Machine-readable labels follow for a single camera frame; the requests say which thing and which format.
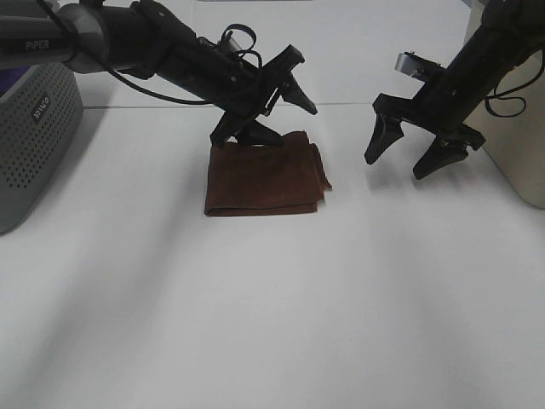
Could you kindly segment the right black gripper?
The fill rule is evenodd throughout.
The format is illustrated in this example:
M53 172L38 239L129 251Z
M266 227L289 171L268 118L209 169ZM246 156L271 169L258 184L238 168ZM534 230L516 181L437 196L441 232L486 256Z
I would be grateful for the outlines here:
M446 69L435 74L411 98L379 94L373 102L376 122L370 143L364 153L367 164L377 159L404 136L403 121L428 130L435 138L413 168L417 180L468 156L466 145L478 150L485 143L480 132L464 124L459 113L456 91L443 81Z

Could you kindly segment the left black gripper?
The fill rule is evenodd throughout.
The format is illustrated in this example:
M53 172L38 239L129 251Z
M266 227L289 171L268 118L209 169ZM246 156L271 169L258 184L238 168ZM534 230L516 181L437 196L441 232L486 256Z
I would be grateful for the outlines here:
M292 74L295 66L305 61L294 46L263 63L252 47L222 54L217 43L198 37L165 8L157 10L157 24L161 37L171 46L157 75L224 111L210 134L214 147L222 147L232 136L241 146L281 146L282 136L256 120L269 115L280 98L311 115L318 113ZM255 37L245 25L232 24L224 32L229 30Z

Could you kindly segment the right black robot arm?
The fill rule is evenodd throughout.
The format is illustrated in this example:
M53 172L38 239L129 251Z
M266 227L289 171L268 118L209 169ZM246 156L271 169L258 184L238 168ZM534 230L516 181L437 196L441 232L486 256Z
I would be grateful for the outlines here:
M516 66L544 49L542 1L489 1L480 25L447 66L412 52L399 54L395 69L422 81L411 99L380 94L372 106L375 128L364 158L368 164L403 137L403 122L434 135L413 168L421 180L447 165L463 161L485 138L464 122L479 104L502 98L497 86Z

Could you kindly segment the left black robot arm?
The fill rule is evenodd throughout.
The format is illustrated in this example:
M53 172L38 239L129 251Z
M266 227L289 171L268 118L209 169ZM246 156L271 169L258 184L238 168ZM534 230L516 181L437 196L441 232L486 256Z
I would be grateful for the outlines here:
M60 62L80 74L108 72L131 89L165 100L129 81L159 76L195 95L194 106L223 110L210 135L214 147L230 138L243 146L282 145L282 136L257 120L269 115L278 100L317 112L292 74L305 60L302 53L288 46L269 62L260 60L252 46L242 49L232 38L235 31L255 38L246 25L231 24L213 43L156 1L134 1L128 7L79 1L57 11L44 1L38 6L44 12L38 18L2 14L3 69ZM248 55L259 60L252 64Z

